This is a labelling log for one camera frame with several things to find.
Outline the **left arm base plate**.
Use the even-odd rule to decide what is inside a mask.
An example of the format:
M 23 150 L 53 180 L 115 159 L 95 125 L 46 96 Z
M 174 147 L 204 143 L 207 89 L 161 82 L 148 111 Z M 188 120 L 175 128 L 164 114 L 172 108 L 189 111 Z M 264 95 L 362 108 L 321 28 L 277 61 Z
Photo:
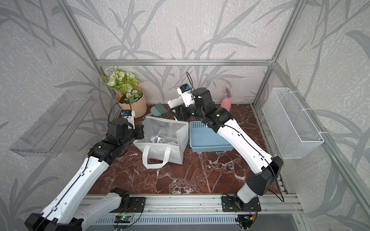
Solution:
M 113 213 L 142 213 L 145 208 L 145 197 L 130 197 L 121 202 L 120 207 L 113 210 Z

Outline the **white insulated delivery bag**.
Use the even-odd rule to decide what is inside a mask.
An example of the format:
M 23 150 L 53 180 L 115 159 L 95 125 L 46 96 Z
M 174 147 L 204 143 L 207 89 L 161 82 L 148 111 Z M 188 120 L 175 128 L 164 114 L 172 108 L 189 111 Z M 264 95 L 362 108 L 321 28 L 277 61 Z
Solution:
M 189 123 L 147 116 L 144 139 L 134 145 L 142 151 L 142 162 L 147 169 L 159 169 L 167 163 L 183 164 L 184 151 L 189 142 Z

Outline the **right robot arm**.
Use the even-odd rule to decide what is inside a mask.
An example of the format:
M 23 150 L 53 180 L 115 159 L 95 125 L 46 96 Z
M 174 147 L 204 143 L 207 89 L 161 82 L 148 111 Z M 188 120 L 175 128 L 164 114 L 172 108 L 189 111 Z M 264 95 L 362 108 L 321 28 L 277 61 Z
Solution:
M 186 121 L 191 117 L 199 119 L 204 125 L 228 141 L 244 158 L 253 175 L 235 195 L 235 203 L 241 208 L 257 196 L 262 196 L 273 183 L 276 183 L 283 166 L 280 157 L 265 152 L 239 126 L 230 113 L 230 93 L 217 107 L 211 93 L 206 88 L 192 89 L 188 84 L 177 88 L 179 97 L 169 101 L 172 113 L 178 120 Z

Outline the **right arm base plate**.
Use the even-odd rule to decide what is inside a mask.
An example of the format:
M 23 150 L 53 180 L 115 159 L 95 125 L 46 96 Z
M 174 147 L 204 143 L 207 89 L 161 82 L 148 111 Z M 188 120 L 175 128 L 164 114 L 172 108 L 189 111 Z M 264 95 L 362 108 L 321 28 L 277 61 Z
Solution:
M 223 194 L 221 197 L 223 212 L 260 212 L 261 205 L 258 197 L 245 203 L 236 195 Z

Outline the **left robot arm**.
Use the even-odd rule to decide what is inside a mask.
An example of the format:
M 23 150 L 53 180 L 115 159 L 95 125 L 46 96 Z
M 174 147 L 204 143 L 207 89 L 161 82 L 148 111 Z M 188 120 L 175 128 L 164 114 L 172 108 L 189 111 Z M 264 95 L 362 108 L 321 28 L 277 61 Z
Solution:
M 90 148 L 81 168 L 56 199 L 41 213 L 28 216 L 26 228 L 29 231 L 84 231 L 111 211 L 129 209 L 130 194 L 120 188 L 83 210 L 78 207 L 98 178 L 123 156 L 122 150 L 143 138 L 143 125 L 133 125 L 125 118 L 109 122 L 106 137 Z

